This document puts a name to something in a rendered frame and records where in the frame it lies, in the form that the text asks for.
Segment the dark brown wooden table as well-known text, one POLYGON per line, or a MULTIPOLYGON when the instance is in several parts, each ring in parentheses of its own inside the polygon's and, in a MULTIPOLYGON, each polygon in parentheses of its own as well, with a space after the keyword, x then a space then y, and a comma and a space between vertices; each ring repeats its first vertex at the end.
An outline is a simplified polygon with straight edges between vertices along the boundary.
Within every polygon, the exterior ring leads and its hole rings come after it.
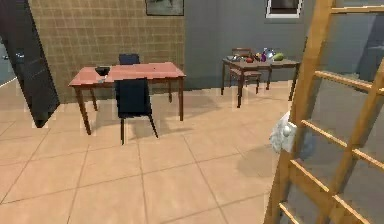
POLYGON ((282 61, 272 61, 272 62, 257 62, 254 61, 252 63, 247 63, 247 62, 234 62, 230 61, 229 59, 224 58, 222 60, 222 80, 225 79, 225 70, 226 67, 230 68, 235 68, 239 71, 239 80, 237 84, 238 92, 237 92, 237 107, 241 107, 242 103, 242 93, 243 93, 243 86, 245 82, 245 73, 246 72, 257 72, 259 70, 266 70, 268 72, 268 78, 267 78, 267 87, 266 89, 269 89, 270 87, 270 82, 272 78, 272 71, 274 69, 280 69, 280 68, 294 68, 295 69, 295 74, 293 77, 293 82, 291 85, 290 93, 288 100, 292 101, 293 100, 293 95, 295 92, 295 86, 297 83, 297 78, 299 75, 299 67, 300 63, 296 61, 292 61, 289 59, 283 59, 282 61))

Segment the dark blue chair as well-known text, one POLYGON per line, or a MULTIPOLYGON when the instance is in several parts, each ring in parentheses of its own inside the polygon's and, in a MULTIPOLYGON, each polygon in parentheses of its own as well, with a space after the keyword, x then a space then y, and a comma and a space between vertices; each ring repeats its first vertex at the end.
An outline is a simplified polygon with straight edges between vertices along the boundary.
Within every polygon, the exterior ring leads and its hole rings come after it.
POLYGON ((125 143, 125 120, 146 116, 156 137, 158 133, 152 116, 152 105, 147 78, 115 80, 117 115, 120 119, 120 140, 125 143))
POLYGON ((140 63, 140 57, 138 54, 120 54, 119 64, 120 65, 134 65, 140 63))

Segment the brown wooden chair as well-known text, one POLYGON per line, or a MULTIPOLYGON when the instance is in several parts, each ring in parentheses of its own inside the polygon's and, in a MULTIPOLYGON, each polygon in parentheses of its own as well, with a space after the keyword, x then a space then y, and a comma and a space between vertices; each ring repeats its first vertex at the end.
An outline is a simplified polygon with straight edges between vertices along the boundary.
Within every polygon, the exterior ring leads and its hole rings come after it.
MULTIPOLYGON (((233 48, 232 49, 232 55, 235 56, 240 56, 241 59, 244 59, 246 61, 246 58, 253 58, 255 60, 255 56, 252 53, 252 50, 250 48, 233 48)), ((230 78, 233 77, 238 77, 241 74, 241 71, 231 67, 229 70, 230 78)), ((248 85, 248 82, 254 79, 256 82, 256 88, 255 88, 255 93, 258 93, 259 85, 260 85, 260 80, 261 80, 261 73, 259 71, 245 71, 244 72, 244 84, 248 85)))

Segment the white framed window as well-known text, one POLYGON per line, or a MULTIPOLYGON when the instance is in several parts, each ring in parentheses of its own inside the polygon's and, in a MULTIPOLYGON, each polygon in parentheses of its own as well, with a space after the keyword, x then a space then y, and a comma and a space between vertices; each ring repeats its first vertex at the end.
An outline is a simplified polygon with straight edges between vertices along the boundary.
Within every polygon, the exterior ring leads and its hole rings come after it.
POLYGON ((303 0, 267 0, 266 17, 269 19, 297 19, 303 0))

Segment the red wooden table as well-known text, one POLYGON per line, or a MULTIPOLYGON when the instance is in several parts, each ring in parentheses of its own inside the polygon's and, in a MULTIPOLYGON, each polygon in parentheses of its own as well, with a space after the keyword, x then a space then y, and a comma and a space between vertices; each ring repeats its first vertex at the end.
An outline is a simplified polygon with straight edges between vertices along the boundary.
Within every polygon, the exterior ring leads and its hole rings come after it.
POLYGON ((134 65, 115 65, 110 66, 110 71, 105 78, 99 76, 95 67, 82 68, 70 81, 69 87, 72 87, 76 94, 80 113, 86 128, 86 133, 91 134, 88 114, 85 108, 83 90, 90 90, 94 109, 97 109, 96 98, 93 90, 99 88, 113 88, 115 80, 136 79, 146 77, 152 83, 167 83, 168 89, 171 89, 171 82, 178 82, 178 100, 179 100, 179 118, 184 120, 184 78, 186 75, 172 62, 147 63, 134 65), (105 79, 104 83, 98 83, 98 80, 105 79))

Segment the black door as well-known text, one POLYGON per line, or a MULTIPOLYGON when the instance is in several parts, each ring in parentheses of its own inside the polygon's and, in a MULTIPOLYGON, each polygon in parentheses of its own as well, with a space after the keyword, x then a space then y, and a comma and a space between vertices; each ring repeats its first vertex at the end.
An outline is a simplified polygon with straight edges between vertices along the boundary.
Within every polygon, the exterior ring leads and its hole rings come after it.
POLYGON ((28 0, 0 0, 0 38, 37 128, 60 105, 28 0))

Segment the dark framed picture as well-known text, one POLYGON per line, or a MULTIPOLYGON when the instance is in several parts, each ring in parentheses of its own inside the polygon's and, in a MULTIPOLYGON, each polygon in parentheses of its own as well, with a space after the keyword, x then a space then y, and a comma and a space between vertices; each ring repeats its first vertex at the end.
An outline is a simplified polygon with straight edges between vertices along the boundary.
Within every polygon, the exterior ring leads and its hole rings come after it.
POLYGON ((148 16, 183 16, 184 0, 145 0, 148 16))

